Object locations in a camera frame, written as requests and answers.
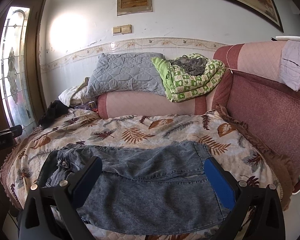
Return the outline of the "pink red sofa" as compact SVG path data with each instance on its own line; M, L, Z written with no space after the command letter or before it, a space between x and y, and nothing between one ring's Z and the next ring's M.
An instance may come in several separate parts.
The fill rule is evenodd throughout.
M213 57L229 68L209 94L181 103L146 92L109 92L97 98L100 117L123 115L202 115L224 106L248 130L278 154L290 157L300 174L300 89L279 82L284 42L253 42L223 46Z

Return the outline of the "lavender cloth on sofa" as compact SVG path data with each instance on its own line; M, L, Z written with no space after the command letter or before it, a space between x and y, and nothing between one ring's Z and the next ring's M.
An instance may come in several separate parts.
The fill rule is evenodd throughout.
M290 89L300 89L300 42L287 41L281 51L279 82Z

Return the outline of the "grey garment on blanket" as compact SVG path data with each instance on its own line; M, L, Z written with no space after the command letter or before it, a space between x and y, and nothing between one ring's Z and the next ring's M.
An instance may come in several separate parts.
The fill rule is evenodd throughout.
M205 71L205 66L207 64L206 57L190 57L183 55L174 60L169 61L171 65L176 65L183 69L187 74L191 76L203 75Z

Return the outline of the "grey quilted pillow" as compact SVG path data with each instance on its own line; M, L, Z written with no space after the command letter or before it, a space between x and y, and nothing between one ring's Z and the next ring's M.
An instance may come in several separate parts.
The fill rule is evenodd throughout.
M161 53L100 54L86 95L97 97L114 91L149 92L165 96L160 74L152 58L164 59Z

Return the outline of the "wooden stained glass door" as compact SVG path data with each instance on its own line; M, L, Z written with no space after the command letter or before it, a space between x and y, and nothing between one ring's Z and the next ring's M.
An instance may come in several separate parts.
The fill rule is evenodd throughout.
M39 62L40 24L46 0L0 2L0 129L31 134L46 110Z

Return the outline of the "leaf pattern bed cover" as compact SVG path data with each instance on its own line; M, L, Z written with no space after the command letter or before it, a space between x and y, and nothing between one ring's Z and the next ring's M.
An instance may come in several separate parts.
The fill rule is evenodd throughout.
M282 186L282 167L217 111L102 119L91 111L71 110L50 128L38 128L25 138L5 159L0 181L11 202L20 209L48 155L69 143L148 149L186 140L205 144L222 168L236 179L254 187L274 184L281 204L288 203L287 190Z

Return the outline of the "blue denim pants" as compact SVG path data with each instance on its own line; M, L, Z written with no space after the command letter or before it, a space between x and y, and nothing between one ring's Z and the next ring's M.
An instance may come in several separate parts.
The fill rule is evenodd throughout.
M153 149L68 144L49 154L38 184L56 186L94 156L102 173L77 210L86 223L127 235L178 235L219 225L229 214L204 172L209 149L195 141Z

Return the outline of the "beige electrical panel box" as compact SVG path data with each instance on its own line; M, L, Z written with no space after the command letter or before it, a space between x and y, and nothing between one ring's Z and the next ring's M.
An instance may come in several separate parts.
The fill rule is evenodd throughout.
M152 11L152 0L117 0L117 16Z

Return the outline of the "black garment on bed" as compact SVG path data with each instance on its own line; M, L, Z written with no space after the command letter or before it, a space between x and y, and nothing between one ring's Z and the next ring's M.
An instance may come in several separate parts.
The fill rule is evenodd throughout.
M42 129L48 128L57 118L68 113L69 107L62 103L60 100L55 100L50 103L46 112L39 119L38 124Z

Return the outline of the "beige wall switch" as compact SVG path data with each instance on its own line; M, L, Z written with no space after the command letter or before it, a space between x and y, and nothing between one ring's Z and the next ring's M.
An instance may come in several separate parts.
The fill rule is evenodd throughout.
M113 28L113 35L125 35L132 33L132 25L121 25Z

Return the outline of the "cream pillow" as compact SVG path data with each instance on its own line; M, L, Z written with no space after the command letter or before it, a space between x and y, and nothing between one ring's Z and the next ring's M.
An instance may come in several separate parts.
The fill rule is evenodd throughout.
M67 88L59 96L58 99L66 106L83 105L90 101L91 97L87 96L89 77L77 86Z

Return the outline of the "green checkered folded blanket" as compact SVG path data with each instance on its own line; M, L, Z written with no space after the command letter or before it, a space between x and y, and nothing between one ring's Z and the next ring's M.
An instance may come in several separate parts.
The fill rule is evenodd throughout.
M205 57L201 54L190 54L190 57ZM191 76L170 60L159 57L151 58L159 73L165 89L166 98L171 102L183 102L211 92L221 81L226 72L222 61L207 58L203 75Z

